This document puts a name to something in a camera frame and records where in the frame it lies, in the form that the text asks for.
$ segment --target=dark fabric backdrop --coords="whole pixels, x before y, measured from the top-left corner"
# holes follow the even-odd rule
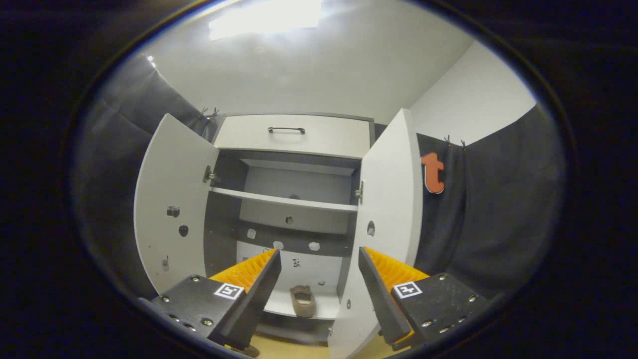
[[[217,124],[200,115],[143,56],[123,64],[95,96],[77,138],[75,211],[93,253],[144,297],[156,295],[135,245],[133,199],[142,159],[166,113],[210,140]]]

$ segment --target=drawer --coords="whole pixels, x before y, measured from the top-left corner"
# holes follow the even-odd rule
[[[316,115],[228,116],[215,140],[219,149],[249,149],[362,158],[370,149],[370,121]],[[300,130],[270,127],[303,128]]]

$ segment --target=wooden floor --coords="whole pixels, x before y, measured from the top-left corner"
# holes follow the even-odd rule
[[[254,335],[250,344],[259,349],[258,359],[329,359],[330,352],[327,346],[307,346],[283,342],[276,339]],[[383,337],[375,336],[351,359],[381,359],[396,354],[400,351],[392,351],[392,348],[383,341]]]

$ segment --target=slipper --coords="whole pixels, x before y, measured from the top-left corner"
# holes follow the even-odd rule
[[[310,318],[316,313],[315,296],[309,286],[294,286],[290,288],[292,308],[298,317]]]

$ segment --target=white wall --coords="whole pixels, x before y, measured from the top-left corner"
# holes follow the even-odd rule
[[[474,41],[410,107],[417,132],[454,144],[475,142],[515,122],[536,104],[498,56]]]
[[[322,6],[316,29],[212,42],[210,15],[172,28],[144,52],[197,109],[329,112],[387,124],[473,41],[404,1],[325,0]]]

